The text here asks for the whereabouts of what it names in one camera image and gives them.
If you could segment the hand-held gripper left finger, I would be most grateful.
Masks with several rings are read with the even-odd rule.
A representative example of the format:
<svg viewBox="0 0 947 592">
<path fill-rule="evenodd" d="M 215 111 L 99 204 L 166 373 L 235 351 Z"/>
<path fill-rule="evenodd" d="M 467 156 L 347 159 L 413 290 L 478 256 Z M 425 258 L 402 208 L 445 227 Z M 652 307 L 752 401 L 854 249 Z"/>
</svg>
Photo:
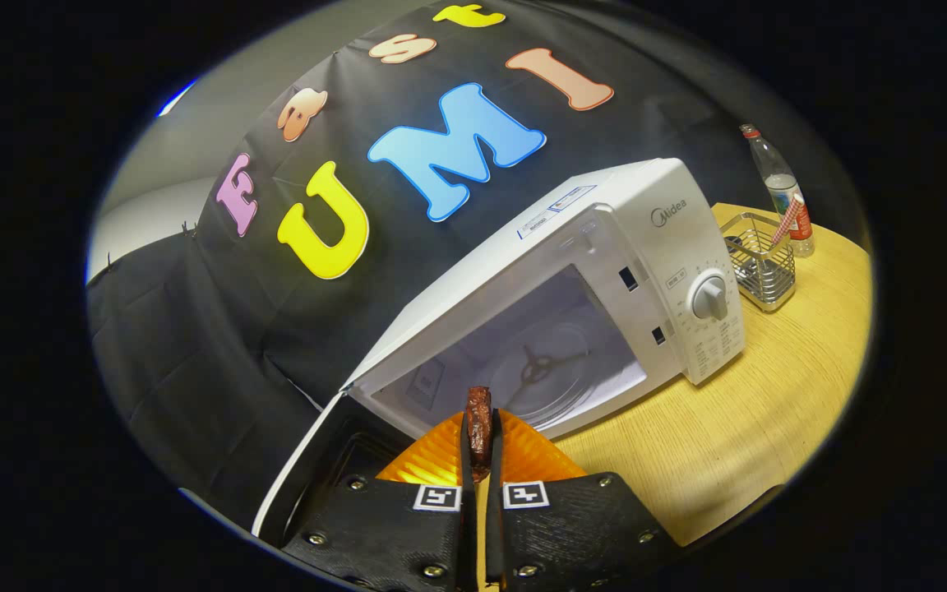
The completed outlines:
<svg viewBox="0 0 947 592">
<path fill-rule="evenodd" d="M 412 442 L 352 414 L 279 532 L 282 553 L 338 585 L 474 591 L 476 495 L 457 413 Z"/>
</svg>

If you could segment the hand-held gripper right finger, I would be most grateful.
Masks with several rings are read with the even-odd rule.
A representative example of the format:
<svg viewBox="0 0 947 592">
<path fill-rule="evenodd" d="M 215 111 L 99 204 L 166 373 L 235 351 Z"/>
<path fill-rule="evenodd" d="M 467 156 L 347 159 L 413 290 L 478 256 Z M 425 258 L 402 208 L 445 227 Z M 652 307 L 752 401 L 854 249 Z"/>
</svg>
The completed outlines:
<svg viewBox="0 0 947 592">
<path fill-rule="evenodd" d="M 497 409 L 486 580 L 503 591 L 646 591 L 681 547 L 615 472 L 589 474 Z"/>
</svg>

